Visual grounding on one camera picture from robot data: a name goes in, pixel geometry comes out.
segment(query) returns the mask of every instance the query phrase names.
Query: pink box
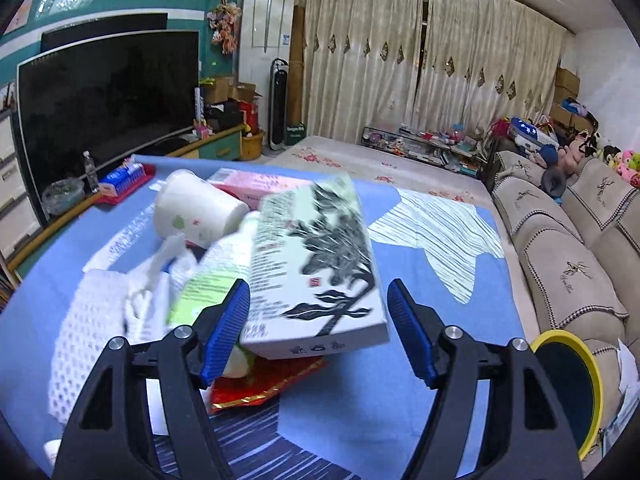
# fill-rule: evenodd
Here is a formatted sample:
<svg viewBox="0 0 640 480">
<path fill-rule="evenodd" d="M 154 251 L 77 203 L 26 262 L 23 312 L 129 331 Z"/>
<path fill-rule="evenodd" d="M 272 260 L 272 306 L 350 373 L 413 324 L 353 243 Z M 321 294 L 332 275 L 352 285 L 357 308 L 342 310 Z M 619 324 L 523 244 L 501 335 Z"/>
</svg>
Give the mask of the pink box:
<svg viewBox="0 0 640 480">
<path fill-rule="evenodd" d="M 301 178 L 227 168 L 217 170 L 207 179 L 207 182 L 242 200 L 251 210 L 257 210 L 260 207 L 260 199 L 265 195 L 311 184 L 310 180 Z"/>
</svg>

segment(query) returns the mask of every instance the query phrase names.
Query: green plush toy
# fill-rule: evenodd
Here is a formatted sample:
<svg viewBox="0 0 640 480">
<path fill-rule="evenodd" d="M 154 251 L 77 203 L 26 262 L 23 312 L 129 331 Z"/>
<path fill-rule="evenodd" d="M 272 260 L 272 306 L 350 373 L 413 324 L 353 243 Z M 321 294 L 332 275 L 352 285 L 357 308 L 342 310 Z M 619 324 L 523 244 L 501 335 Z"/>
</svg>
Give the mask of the green plush toy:
<svg viewBox="0 0 640 480">
<path fill-rule="evenodd" d="M 634 153 L 628 163 L 630 170 L 640 171 L 640 153 Z"/>
</svg>

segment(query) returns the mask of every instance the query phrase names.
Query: dark blue striped pattern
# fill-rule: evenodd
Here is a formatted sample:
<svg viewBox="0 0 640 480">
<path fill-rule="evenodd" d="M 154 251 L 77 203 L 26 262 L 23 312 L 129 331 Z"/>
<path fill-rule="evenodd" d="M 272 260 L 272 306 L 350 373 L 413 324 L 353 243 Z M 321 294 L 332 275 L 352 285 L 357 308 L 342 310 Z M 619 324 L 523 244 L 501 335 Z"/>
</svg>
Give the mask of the dark blue striped pattern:
<svg viewBox="0 0 640 480">
<path fill-rule="evenodd" d="M 275 398 L 262 406 L 221 410 L 210 418 L 238 480 L 360 480 L 281 437 L 278 406 Z M 162 470 L 180 478 L 170 437 L 156 436 L 155 442 Z"/>
</svg>

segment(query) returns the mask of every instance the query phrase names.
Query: tower fan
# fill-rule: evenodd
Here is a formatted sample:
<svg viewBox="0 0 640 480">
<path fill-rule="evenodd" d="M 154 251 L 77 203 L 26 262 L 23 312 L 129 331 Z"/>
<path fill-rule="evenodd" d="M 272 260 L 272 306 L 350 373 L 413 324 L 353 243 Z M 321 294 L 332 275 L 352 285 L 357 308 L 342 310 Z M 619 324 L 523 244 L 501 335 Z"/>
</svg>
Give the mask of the tower fan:
<svg viewBox="0 0 640 480">
<path fill-rule="evenodd" d="M 287 117 L 287 76 L 289 64 L 276 58 L 271 62 L 269 84 L 269 146 L 272 150 L 284 148 Z"/>
</svg>

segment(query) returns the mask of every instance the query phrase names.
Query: white drawer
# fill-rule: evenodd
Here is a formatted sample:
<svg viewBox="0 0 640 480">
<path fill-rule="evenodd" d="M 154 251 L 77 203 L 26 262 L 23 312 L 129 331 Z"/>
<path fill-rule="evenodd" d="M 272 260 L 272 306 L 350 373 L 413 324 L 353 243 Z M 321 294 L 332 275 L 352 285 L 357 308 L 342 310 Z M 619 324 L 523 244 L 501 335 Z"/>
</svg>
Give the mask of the white drawer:
<svg viewBox="0 0 640 480">
<path fill-rule="evenodd" d="M 0 210 L 9 200 L 12 198 L 18 200 L 18 197 L 24 195 L 25 192 L 18 159 L 14 158 L 0 168 Z"/>
<path fill-rule="evenodd" d="M 15 153 L 14 138 L 11 130 L 11 116 L 0 121 L 0 158 L 5 160 Z"/>
<path fill-rule="evenodd" d="M 38 230 L 38 218 L 31 207 L 31 202 L 25 196 L 18 204 L 0 219 L 0 251 L 8 258 L 15 246 L 26 235 L 32 235 Z"/>
</svg>

